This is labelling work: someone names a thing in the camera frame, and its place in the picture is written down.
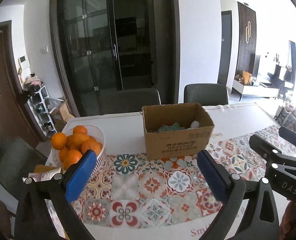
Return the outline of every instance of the metal screw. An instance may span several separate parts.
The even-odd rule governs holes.
[[[27,179],[25,180],[25,183],[26,183],[26,184],[30,184],[32,181],[33,181],[32,178],[27,178]]]
[[[233,179],[235,179],[235,180],[240,179],[240,176],[239,176],[237,173],[233,173],[233,174],[231,175],[231,177],[232,177]]]
[[[63,177],[63,175],[61,174],[61,173],[56,173],[55,175],[54,175],[54,179],[55,180],[59,180],[59,179],[61,179]]]
[[[262,178],[261,180],[262,180],[262,182],[263,182],[264,184],[268,184],[268,183],[269,183],[269,180],[268,180],[267,178]]]

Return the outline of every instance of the flower pattern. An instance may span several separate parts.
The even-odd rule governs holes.
[[[221,202],[216,201],[210,188],[197,190],[197,198],[197,206],[200,208],[203,217],[218,212],[222,206]]]
[[[231,159],[231,164],[237,173],[245,172],[248,169],[248,163],[241,155],[234,155]]]
[[[111,203],[110,217],[111,227],[131,227],[140,228],[141,222],[139,219],[140,202],[118,200]]]
[[[138,175],[127,174],[120,175],[114,174],[112,176],[112,192],[111,199],[136,199],[138,194]]]
[[[109,217],[110,203],[107,200],[90,199],[84,213],[84,222],[95,225],[106,225]]]
[[[148,173],[150,171],[163,171],[162,162],[160,160],[148,161],[145,154],[138,154],[137,173]]]
[[[133,173],[138,165],[138,160],[133,154],[120,154],[117,155],[113,163],[115,171],[118,174]]]
[[[225,143],[225,148],[226,148],[228,151],[233,152],[234,149],[235,149],[235,146],[234,146],[232,143],[230,143],[230,142],[226,142],[226,143]]]
[[[171,210],[172,224],[183,223],[202,217],[198,204],[196,192],[189,192],[182,197],[180,195],[170,196],[169,205]]]
[[[163,158],[161,159],[161,161],[165,171],[171,171],[173,169],[182,169],[187,166],[187,161],[185,160],[184,156]]]
[[[266,161],[250,148],[251,135],[258,134],[296,157],[296,147],[280,138],[278,129],[272,126],[213,142],[207,150],[229,173],[258,181],[265,175]],[[147,161],[145,154],[108,155],[71,205],[84,223],[106,227],[167,226],[216,213],[221,203],[209,189],[196,157]]]
[[[167,184],[163,172],[141,173],[139,180],[139,197],[140,198],[159,198],[167,196]]]
[[[171,225],[171,212],[167,198],[152,198],[141,201],[140,218],[142,227],[160,227]]]
[[[144,186],[147,189],[147,191],[155,193],[160,187],[160,183],[154,178],[149,178],[144,184]]]
[[[189,168],[174,171],[164,171],[167,180],[168,196],[181,195],[184,197],[188,192],[195,191]]]
[[[168,180],[168,185],[175,191],[182,193],[190,184],[190,178],[181,171],[175,171]]]

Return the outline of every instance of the cardboard box on floor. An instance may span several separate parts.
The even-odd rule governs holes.
[[[57,132],[61,132],[64,129],[67,121],[70,118],[75,118],[69,112],[69,109],[68,109],[68,106],[67,106],[67,100],[61,104],[61,106],[59,107],[58,110],[55,110],[54,112],[52,112],[50,114],[50,116],[53,119],[53,122],[54,122],[54,125],[55,125],[55,128],[56,128]]]
[[[142,110],[148,160],[197,154],[209,143],[214,123],[198,103],[144,106]],[[175,122],[189,128],[194,120],[199,122],[199,128],[153,132],[163,124],[172,125]]]

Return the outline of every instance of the blue gripper pad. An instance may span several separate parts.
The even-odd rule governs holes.
[[[87,150],[78,163],[76,171],[71,176],[70,180],[66,184],[66,194],[65,197],[68,203],[78,199],[82,190],[84,189],[89,177],[91,176],[93,170],[97,164],[97,156],[94,151]]]
[[[226,204],[229,198],[227,189],[230,188],[229,173],[221,164],[215,162],[207,150],[198,153],[197,165],[215,199]]]

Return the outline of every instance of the gray chair seat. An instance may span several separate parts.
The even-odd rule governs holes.
[[[34,172],[36,165],[46,161],[44,155],[22,138],[7,140],[0,160],[0,184],[19,200],[24,184],[22,177],[27,177],[28,173]]]
[[[184,103],[199,103],[202,106],[227,105],[228,92],[222,84],[190,84],[184,88]]]
[[[100,114],[140,112],[143,106],[160,105],[158,90],[154,88],[120,90],[98,98]]]

